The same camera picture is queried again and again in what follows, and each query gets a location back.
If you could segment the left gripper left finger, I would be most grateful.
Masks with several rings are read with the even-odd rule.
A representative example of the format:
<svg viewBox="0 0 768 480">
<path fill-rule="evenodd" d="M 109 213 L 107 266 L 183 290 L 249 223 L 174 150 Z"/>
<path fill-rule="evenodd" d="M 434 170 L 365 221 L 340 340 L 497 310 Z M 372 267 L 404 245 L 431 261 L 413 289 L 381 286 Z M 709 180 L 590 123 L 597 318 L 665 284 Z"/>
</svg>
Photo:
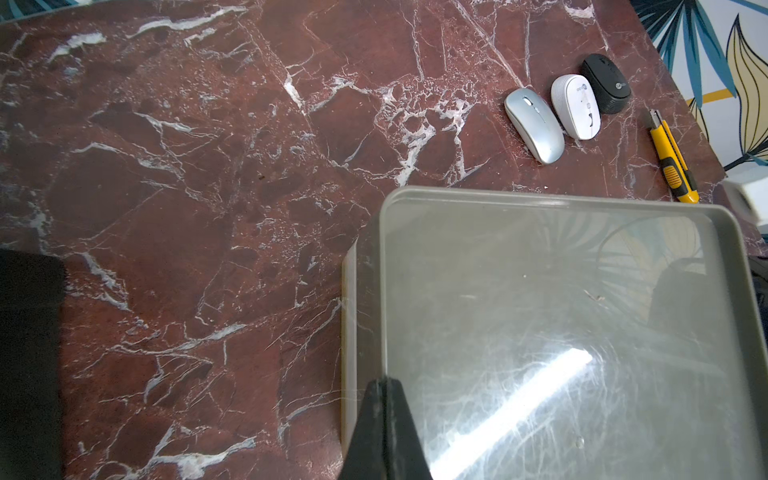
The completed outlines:
<svg viewBox="0 0 768 480">
<path fill-rule="evenodd" d="M 379 480 L 384 465 L 385 381 L 368 383 L 339 480 Z"/>
</svg>

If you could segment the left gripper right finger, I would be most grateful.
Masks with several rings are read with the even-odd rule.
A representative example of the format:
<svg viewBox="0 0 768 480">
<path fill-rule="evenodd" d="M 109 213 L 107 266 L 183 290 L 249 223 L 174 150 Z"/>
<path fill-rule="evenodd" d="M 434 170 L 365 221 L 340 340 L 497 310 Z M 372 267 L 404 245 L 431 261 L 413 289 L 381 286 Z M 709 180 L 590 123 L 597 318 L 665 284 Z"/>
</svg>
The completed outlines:
<svg viewBox="0 0 768 480">
<path fill-rule="evenodd" d="M 385 377 L 383 394 L 386 479 L 432 480 L 402 383 Z"/>
</svg>

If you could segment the grey drawer unit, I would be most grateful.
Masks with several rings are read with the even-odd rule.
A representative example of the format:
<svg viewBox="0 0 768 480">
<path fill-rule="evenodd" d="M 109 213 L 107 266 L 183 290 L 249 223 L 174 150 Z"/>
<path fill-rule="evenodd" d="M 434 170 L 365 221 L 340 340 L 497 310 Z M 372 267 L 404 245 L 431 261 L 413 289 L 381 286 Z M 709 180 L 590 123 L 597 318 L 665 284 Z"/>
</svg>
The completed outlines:
<svg viewBox="0 0 768 480">
<path fill-rule="evenodd" d="M 342 266 L 343 462 L 399 380 L 432 479 L 763 479 L 767 351 L 718 205 L 405 187 Z"/>
</svg>

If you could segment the silver computer mouse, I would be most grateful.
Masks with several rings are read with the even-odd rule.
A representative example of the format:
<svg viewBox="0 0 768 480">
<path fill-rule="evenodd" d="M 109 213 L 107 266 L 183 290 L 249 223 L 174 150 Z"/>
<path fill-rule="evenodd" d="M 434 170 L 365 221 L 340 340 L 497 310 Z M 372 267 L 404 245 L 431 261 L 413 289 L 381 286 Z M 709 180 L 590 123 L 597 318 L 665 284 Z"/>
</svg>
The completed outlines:
<svg viewBox="0 0 768 480">
<path fill-rule="evenodd" d="M 555 163 L 562 156 L 565 140 L 553 111 L 535 91 L 519 88 L 504 100 L 505 112 L 535 159 Z"/>
</svg>

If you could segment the white computer mouse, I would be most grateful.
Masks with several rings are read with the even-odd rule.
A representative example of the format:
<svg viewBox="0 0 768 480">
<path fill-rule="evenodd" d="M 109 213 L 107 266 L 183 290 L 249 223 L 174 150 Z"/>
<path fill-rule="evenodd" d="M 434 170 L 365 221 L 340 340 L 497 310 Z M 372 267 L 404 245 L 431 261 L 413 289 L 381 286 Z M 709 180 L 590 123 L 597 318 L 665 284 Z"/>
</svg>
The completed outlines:
<svg viewBox="0 0 768 480">
<path fill-rule="evenodd" d="M 576 140 L 591 140 L 601 128 L 600 111 L 588 80 L 578 74 L 562 75 L 550 89 L 551 101 L 566 133 Z"/>
</svg>

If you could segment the black computer mouse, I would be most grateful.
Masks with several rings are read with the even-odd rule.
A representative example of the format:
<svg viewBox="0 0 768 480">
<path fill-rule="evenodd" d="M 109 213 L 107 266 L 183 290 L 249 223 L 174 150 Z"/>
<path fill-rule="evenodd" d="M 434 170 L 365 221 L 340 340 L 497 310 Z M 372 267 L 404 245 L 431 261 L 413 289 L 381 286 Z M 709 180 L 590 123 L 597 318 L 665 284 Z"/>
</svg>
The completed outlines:
<svg viewBox="0 0 768 480">
<path fill-rule="evenodd" d="M 628 105 L 632 95 L 629 82 L 607 56 L 588 55 L 582 62 L 580 74 L 588 80 L 602 114 L 618 114 Z"/>
</svg>

